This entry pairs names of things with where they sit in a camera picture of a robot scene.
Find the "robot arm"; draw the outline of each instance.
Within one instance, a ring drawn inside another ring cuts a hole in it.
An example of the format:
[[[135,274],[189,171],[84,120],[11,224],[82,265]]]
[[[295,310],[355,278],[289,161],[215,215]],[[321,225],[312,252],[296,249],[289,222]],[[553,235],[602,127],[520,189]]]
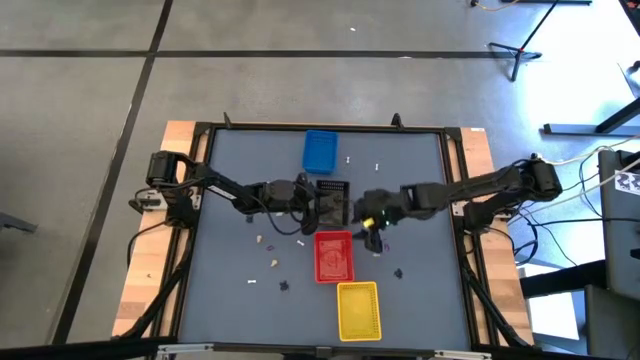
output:
[[[527,200],[551,201],[561,193],[552,165],[541,160],[521,160],[496,172],[451,184],[404,185],[399,192],[365,191],[355,202],[353,222],[361,222],[366,229],[358,234],[365,238],[365,247],[380,253],[378,231],[404,218],[427,220],[454,202],[495,194],[484,202],[470,201],[463,207],[465,230],[482,231],[500,212]]]
[[[185,166],[185,179],[178,183],[178,164]],[[295,181],[275,180],[240,185],[207,164],[196,163],[181,153],[159,151],[151,155],[147,184],[158,189],[167,202],[167,220],[172,226],[189,228],[195,224],[197,211],[190,199],[192,186],[204,186],[231,202],[245,215],[256,213],[300,212],[303,234],[315,232],[318,226],[319,201],[323,194],[316,191],[306,174]]]

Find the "table leg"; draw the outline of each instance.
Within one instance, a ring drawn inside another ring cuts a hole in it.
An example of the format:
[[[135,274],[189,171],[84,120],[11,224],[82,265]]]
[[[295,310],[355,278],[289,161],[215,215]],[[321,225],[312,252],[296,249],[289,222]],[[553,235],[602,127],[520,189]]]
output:
[[[520,279],[525,298],[544,296],[584,289],[591,284],[607,288],[607,270],[604,260],[594,261],[548,274]]]

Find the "white label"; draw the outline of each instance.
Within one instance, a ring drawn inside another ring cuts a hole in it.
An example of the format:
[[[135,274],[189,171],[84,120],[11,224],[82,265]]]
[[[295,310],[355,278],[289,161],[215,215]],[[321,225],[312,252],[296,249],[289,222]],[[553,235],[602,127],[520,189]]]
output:
[[[616,170],[616,178],[613,182],[618,191],[640,195],[640,175],[638,174]]]
[[[211,191],[215,192],[216,194],[220,195],[220,196],[226,197],[229,200],[235,200],[236,199],[235,196],[233,196],[233,195],[229,194],[228,192],[226,192],[226,191],[224,191],[224,190],[222,190],[220,188],[217,188],[217,187],[215,187],[213,185],[209,186],[209,189]]]

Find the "plastic basket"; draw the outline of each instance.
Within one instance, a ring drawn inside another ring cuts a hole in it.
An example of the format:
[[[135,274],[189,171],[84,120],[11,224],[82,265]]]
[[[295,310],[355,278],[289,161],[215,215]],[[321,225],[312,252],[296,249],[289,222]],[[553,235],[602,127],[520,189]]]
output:
[[[316,282],[353,281],[353,243],[350,231],[318,231],[314,239]]]
[[[336,168],[338,134],[308,130],[304,139],[302,167],[311,174],[329,175]]]
[[[380,308],[375,282],[338,284],[340,341],[380,341]]]

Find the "white cable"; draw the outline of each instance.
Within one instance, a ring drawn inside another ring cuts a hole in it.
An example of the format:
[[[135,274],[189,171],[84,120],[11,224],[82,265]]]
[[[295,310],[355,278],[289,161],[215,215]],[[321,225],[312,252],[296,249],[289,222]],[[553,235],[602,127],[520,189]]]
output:
[[[622,170],[620,170],[620,171],[621,171],[621,172],[627,171],[627,170],[631,169],[632,167],[636,166],[637,164],[640,164],[640,158],[639,158],[638,160],[636,160],[636,161],[632,162],[630,165],[628,165],[627,167],[625,167],[624,169],[622,169]],[[554,207],[554,206],[560,205],[560,204],[562,204],[562,203],[566,203],[566,202],[567,202],[567,201],[569,201],[569,200],[573,200],[573,199],[575,199],[575,198],[577,198],[577,197],[580,197],[580,196],[582,196],[583,194],[586,194],[586,193],[588,193],[588,192],[590,192],[590,191],[592,191],[592,190],[595,190],[595,189],[597,189],[597,188],[599,188],[599,187],[601,187],[601,186],[605,185],[606,183],[608,183],[608,182],[610,182],[611,180],[615,179],[617,175],[618,175],[618,174],[615,174],[615,173],[614,173],[613,175],[609,176],[608,178],[606,178],[603,182],[601,182],[601,183],[600,183],[600,184],[598,184],[598,185],[595,185],[595,186],[593,186],[593,187],[590,187],[590,188],[586,189],[585,191],[581,191],[581,192],[579,192],[578,194],[576,194],[576,195],[574,195],[574,196],[568,197],[568,198],[566,198],[566,199],[562,199],[562,200],[560,200],[560,201],[552,202],[551,204],[549,204],[549,205],[547,205],[547,206],[543,206],[543,207],[541,207],[541,208],[538,208],[538,209],[532,210],[532,211],[530,212],[530,214],[535,214],[535,213],[537,213],[538,211],[546,210],[546,209],[552,208],[552,207]]]
[[[593,154],[595,154],[595,153],[599,153],[599,152],[600,152],[600,151],[602,151],[602,150],[609,149],[609,150],[613,151],[613,149],[612,149],[612,148],[613,148],[614,146],[622,145],[622,144],[624,144],[624,143],[626,143],[626,142],[628,142],[628,141],[631,141],[631,140],[633,140],[633,139],[637,139],[637,138],[639,138],[639,137],[640,137],[640,134],[635,135],[635,136],[633,136],[633,137],[630,137],[630,138],[628,138],[628,139],[626,139],[626,140],[624,140],[624,141],[620,141],[620,142],[618,142],[618,143],[612,144],[612,145],[601,145],[601,146],[598,146],[597,148],[595,148],[593,151],[591,151],[591,152],[589,152],[589,153],[586,153],[586,154],[584,154],[584,155],[580,155],[580,156],[576,156],[576,157],[574,157],[573,159],[569,159],[569,160],[562,160],[562,161],[550,161],[550,160],[547,160],[547,159],[543,158],[542,156],[538,156],[538,157],[540,158],[540,160],[542,160],[542,161],[544,161],[544,162],[546,162],[546,163],[548,163],[548,164],[551,164],[551,165],[555,165],[555,166],[566,165],[566,164],[572,163],[572,162],[574,162],[574,161],[582,160],[582,159],[584,159],[584,158],[586,158],[586,157],[589,157],[589,156],[591,156],[591,155],[593,155]]]

